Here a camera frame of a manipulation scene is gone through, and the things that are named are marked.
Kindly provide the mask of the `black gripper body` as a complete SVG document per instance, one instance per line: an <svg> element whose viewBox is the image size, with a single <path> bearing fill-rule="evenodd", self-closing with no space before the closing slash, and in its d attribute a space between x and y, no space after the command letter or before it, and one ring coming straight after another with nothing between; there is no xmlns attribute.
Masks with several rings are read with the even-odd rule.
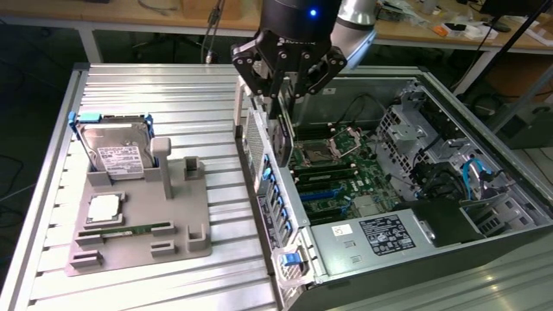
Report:
<svg viewBox="0 0 553 311"><path fill-rule="evenodd" d="M335 1L262 2L254 46L270 70L297 71L301 62L313 65L323 58L335 18Z"/></svg>

